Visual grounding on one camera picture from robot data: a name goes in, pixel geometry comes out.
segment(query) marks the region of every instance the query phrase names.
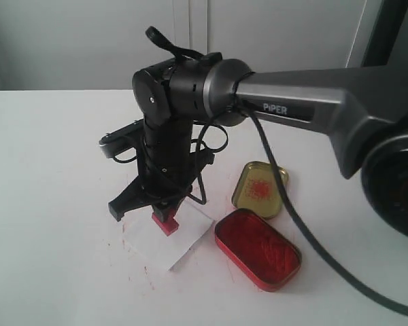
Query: red residue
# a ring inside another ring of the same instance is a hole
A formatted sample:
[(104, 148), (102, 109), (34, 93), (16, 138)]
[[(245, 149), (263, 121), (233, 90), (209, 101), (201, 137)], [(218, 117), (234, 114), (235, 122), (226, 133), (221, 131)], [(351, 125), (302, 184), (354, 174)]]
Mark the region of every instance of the red residue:
[(259, 287), (274, 291), (299, 269), (299, 252), (260, 217), (237, 210), (215, 228), (219, 247)]
[(246, 196), (255, 200), (269, 200), (271, 199), (272, 184), (267, 180), (249, 180)]

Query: gold tin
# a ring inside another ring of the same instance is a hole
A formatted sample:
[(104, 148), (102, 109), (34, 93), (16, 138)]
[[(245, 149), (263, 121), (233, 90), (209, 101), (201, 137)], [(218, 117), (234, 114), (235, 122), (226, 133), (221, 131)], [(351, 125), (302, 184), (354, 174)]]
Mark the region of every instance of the gold tin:
[[(288, 173), (279, 168), (284, 187)], [(231, 202), (238, 209), (250, 209), (263, 219), (275, 217), (282, 208), (277, 183), (273, 178), (271, 165), (264, 162), (250, 162), (243, 168)]]

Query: white tabletop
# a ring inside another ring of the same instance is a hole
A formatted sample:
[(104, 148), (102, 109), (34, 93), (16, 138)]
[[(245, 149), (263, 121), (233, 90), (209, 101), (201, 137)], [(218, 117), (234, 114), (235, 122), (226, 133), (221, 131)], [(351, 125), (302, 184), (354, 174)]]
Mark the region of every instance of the white tabletop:
[[(107, 210), (135, 165), (98, 148), (106, 132), (140, 117), (131, 91), (0, 92), (0, 325), (408, 325), (337, 276), (285, 211), (271, 223), (299, 247), (303, 266), (281, 291), (258, 290), (212, 229), (171, 271), (152, 268), (122, 243), (133, 212), (117, 223)], [(369, 207), (359, 176), (341, 177), (326, 136), (263, 124), (320, 242), (408, 304), (408, 238)], [(232, 211), (244, 164), (265, 160), (251, 122), (228, 131), (230, 145), (203, 173), (209, 203), (200, 209), (215, 220)]]

